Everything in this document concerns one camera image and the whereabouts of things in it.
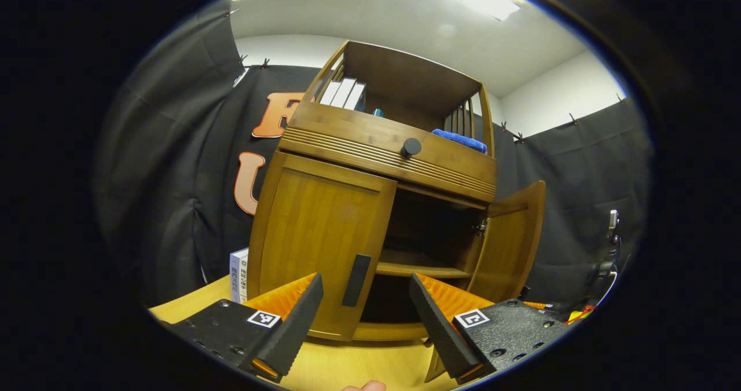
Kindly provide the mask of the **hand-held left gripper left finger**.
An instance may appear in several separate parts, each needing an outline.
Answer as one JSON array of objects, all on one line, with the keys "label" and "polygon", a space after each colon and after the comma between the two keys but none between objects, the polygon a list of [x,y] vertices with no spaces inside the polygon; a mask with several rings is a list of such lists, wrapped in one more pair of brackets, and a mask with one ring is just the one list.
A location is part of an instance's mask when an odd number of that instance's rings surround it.
[{"label": "hand-held left gripper left finger", "polygon": [[241,304],[218,299],[163,325],[204,354],[280,383],[299,354],[323,296],[322,275],[312,273]]}]

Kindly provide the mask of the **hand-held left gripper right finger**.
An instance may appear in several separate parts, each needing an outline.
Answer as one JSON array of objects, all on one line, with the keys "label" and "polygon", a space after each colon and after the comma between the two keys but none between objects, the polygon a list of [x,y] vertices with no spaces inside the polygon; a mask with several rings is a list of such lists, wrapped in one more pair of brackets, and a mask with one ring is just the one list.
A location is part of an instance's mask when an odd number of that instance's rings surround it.
[{"label": "hand-held left gripper right finger", "polygon": [[571,329],[558,315],[520,299],[495,303],[423,274],[410,276],[409,295],[445,372],[458,384],[510,370]]}]

